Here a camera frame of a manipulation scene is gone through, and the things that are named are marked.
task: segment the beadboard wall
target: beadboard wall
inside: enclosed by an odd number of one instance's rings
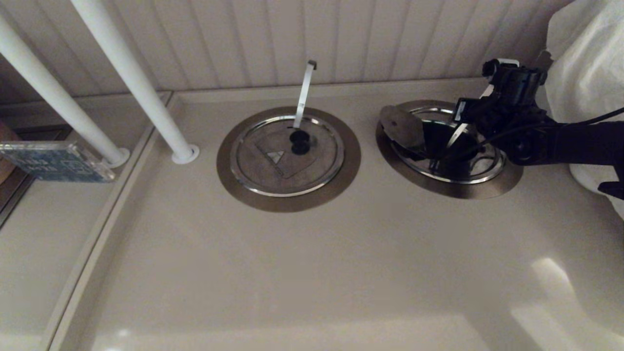
[[[530,64],[572,0],[104,0],[159,89],[474,77],[493,57]],[[69,0],[0,12],[73,96],[126,92]],[[41,98],[0,57],[0,104]]]

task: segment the white fabric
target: white fabric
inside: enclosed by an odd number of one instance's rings
[[[576,0],[559,10],[548,25],[547,50],[555,61],[545,85],[555,120],[583,121],[624,106],[623,0]],[[612,167],[570,168],[592,191],[617,180]],[[609,198],[624,219],[624,200]]]

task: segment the white pole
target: white pole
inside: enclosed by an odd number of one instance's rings
[[[173,150],[173,161],[185,164],[197,158],[199,148],[189,145],[184,139],[102,2],[100,0],[71,1],[110,63],[124,80],[125,85]]]
[[[130,152],[119,149],[87,116],[0,15],[0,52],[32,87],[104,157],[109,167],[124,164]]]

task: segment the robotic arm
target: robotic arm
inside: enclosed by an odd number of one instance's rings
[[[480,99],[459,99],[454,120],[474,124],[486,140],[521,166],[539,164],[597,164],[613,166],[619,182],[603,182],[598,190],[624,200],[624,122],[602,122],[620,109],[589,121],[555,122],[535,102],[546,72],[520,67],[508,60],[483,65],[494,91]],[[460,158],[464,153],[449,155]]]

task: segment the round metal lid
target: round metal lid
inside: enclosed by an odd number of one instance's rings
[[[217,156],[219,177],[237,199],[272,212],[296,212],[329,201],[353,180],[359,144],[338,118],[306,108],[301,131],[309,151],[293,151],[295,107],[251,116],[223,141]]]
[[[452,121],[455,108],[450,102],[420,100],[398,105],[404,111],[418,114],[423,119],[425,138],[431,131],[441,131],[440,145],[445,146],[456,126]],[[381,123],[376,131],[377,144],[384,158],[401,175],[425,189],[463,199],[486,199],[511,190],[522,176],[522,167],[507,162],[505,154],[487,145],[461,162],[443,164],[432,159],[414,157],[396,145],[384,133]],[[483,139],[468,128],[456,143],[478,143]]]

